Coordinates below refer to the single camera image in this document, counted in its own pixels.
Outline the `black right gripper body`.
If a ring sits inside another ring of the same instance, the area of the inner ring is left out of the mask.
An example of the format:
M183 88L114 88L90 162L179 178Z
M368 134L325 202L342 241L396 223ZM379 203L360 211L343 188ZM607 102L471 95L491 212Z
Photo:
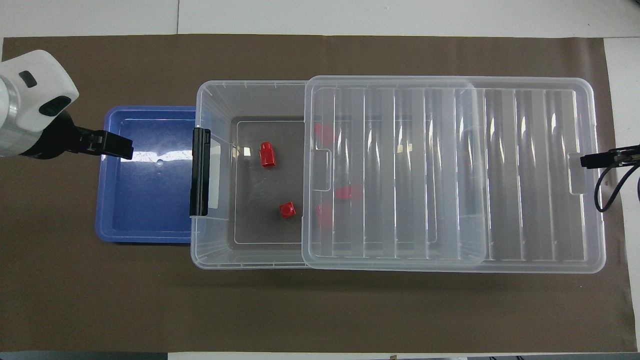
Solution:
M608 152L612 155L613 166L634 166L640 163L640 143L613 148Z

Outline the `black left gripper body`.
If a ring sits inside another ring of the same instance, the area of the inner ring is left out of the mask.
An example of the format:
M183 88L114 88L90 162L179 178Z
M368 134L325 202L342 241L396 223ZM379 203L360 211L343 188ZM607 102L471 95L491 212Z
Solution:
M75 125L69 112L62 111L46 126L35 144L20 155L37 160L51 160L64 152L99 156L102 152L93 146L101 141L96 130Z

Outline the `clear ribbed plastic lid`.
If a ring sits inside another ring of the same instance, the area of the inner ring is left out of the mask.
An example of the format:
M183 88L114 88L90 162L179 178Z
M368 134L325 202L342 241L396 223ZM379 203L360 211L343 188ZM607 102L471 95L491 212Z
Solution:
M606 263L594 92L578 78L438 76L475 89L485 170L486 255L471 271L595 274ZM421 271L460 272L460 271Z

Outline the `blue plastic tray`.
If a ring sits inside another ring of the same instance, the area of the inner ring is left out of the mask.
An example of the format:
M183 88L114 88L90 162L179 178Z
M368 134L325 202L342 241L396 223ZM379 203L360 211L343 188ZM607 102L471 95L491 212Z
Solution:
M195 107L120 105L108 132L132 141L131 159L100 160L94 230L109 243L188 245Z

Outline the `black box latch clip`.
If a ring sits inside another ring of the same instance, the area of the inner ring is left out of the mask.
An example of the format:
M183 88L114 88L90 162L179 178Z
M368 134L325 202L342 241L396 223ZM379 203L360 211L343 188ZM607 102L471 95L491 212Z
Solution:
M190 176L189 215L208 214L210 196L211 131L195 127L192 133L192 166Z

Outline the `clear plastic storage box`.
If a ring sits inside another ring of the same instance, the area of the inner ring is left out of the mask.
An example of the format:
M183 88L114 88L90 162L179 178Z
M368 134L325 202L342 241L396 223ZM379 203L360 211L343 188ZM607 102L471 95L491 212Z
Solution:
M210 130L208 214L190 216L207 270L465 272L486 256L485 167L470 80L316 76L210 80L195 128ZM314 125L332 125L317 149ZM276 166L262 167L261 143ZM361 185L361 201L336 189ZM282 218L279 205L296 214ZM333 207L333 228L316 207Z

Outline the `brown paper table mat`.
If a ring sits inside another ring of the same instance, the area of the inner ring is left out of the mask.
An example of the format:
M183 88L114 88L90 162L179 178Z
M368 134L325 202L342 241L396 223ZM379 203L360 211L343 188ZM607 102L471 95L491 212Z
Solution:
M195 104L208 80L316 75L577 77L615 147L600 38L175 34L5 38L45 50L89 129L119 105ZM203 270L187 246L113 244L94 226L99 158L0 159L0 352L630 353L622 207L590 275Z

